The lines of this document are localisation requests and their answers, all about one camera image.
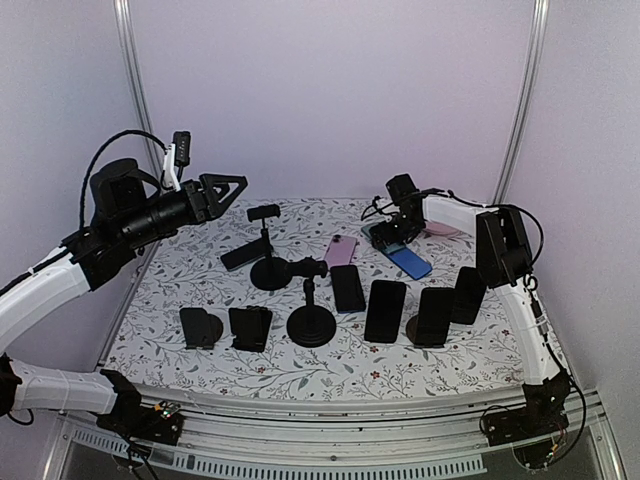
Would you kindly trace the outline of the teal green phone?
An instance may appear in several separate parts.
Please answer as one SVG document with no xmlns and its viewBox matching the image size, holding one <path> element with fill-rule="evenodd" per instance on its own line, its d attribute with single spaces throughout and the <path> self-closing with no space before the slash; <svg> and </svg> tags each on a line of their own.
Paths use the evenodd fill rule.
<svg viewBox="0 0 640 480">
<path fill-rule="evenodd" d="M 391 222 L 379 222 L 365 225 L 362 233 L 371 245 L 383 254 L 392 254 L 401 250 L 404 243 L 398 238 L 395 226 Z"/>
</svg>

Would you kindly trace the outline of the blue phone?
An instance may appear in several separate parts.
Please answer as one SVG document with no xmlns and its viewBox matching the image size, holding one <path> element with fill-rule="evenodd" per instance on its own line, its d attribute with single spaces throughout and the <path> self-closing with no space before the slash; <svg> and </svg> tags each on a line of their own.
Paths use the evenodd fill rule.
<svg viewBox="0 0 640 480">
<path fill-rule="evenodd" d="M 407 247 L 389 253 L 386 257 L 413 280 L 420 280 L 432 272 L 431 264 Z"/>
</svg>

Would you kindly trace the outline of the black phone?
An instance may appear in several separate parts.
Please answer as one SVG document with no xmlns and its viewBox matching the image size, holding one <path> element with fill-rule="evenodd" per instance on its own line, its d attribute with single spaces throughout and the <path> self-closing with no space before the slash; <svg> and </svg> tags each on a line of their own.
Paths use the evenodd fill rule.
<svg viewBox="0 0 640 480">
<path fill-rule="evenodd" d="M 393 344 L 397 340 L 407 287 L 402 282 L 374 280 L 371 284 L 364 338 Z"/>
<path fill-rule="evenodd" d="M 478 270 L 462 267 L 459 270 L 451 313 L 451 322 L 459 325 L 473 325 L 479 314 L 487 287 Z"/>
<path fill-rule="evenodd" d="M 422 290 L 412 340 L 415 346 L 430 348 L 444 345 L 454 297 L 455 290 L 450 287 L 427 287 Z"/>
<path fill-rule="evenodd" d="M 264 258 L 266 252 L 264 242 L 257 239 L 224 253 L 220 260 L 225 269 L 231 272 Z"/>
<path fill-rule="evenodd" d="M 338 265 L 330 269 L 331 284 L 338 313 L 357 313 L 366 310 L 364 293 L 355 265 Z"/>
</svg>

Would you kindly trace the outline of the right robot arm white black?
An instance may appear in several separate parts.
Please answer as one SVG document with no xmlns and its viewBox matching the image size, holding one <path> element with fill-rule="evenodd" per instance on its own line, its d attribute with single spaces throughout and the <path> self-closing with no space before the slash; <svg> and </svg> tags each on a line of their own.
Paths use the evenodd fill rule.
<svg viewBox="0 0 640 480">
<path fill-rule="evenodd" d="M 475 238 L 475 269 L 500 300 L 523 360 L 523 392 L 529 405 L 518 412 L 517 427 L 524 435 L 539 435 L 554 422 L 555 407 L 569 395 L 571 378 L 549 342 L 549 321 L 534 276 L 539 255 L 531 251 L 522 220 L 526 211 L 511 204 L 470 202 L 451 190 L 420 190 L 407 173 L 387 181 L 386 190 L 398 211 L 373 233 L 376 249 L 412 242 L 428 222 Z"/>
</svg>

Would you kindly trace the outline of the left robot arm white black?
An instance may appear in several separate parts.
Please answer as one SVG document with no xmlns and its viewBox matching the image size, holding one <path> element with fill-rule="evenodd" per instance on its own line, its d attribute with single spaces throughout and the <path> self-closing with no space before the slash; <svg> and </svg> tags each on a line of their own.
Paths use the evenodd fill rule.
<svg viewBox="0 0 640 480">
<path fill-rule="evenodd" d="M 247 188 L 244 176 L 202 174 L 162 192 L 133 158 L 112 161 L 89 180 L 91 222 L 1 290 L 1 347 L 71 300 L 95 291 L 136 259 L 141 248 L 187 225 L 220 218 Z M 1 357 L 1 412 L 50 409 L 109 414 L 128 434 L 148 426 L 140 395 L 121 374 L 36 367 Z"/>
</svg>

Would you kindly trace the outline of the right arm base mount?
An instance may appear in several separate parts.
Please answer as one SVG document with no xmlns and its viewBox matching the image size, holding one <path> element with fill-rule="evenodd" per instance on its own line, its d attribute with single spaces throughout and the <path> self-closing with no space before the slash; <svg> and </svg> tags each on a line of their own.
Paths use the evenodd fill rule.
<svg viewBox="0 0 640 480">
<path fill-rule="evenodd" d="M 490 446 L 560 432 L 569 426 L 564 402 L 570 389 L 568 383 L 560 386 L 525 384 L 525 405 L 488 409 L 479 420 L 480 431 Z"/>
</svg>

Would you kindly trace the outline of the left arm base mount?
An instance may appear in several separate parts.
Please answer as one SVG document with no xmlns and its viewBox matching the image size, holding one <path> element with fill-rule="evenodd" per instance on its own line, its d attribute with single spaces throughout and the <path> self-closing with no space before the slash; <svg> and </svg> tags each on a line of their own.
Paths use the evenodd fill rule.
<svg viewBox="0 0 640 480">
<path fill-rule="evenodd" d="M 100 374 L 111 382 L 116 399 L 110 412 L 96 415 L 97 427 L 125 439 L 178 444 L 185 420 L 180 404 L 162 400 L 154 406 L 143 406 L 141 394 L 121 373 L 101 369 Z"/>
</svg>

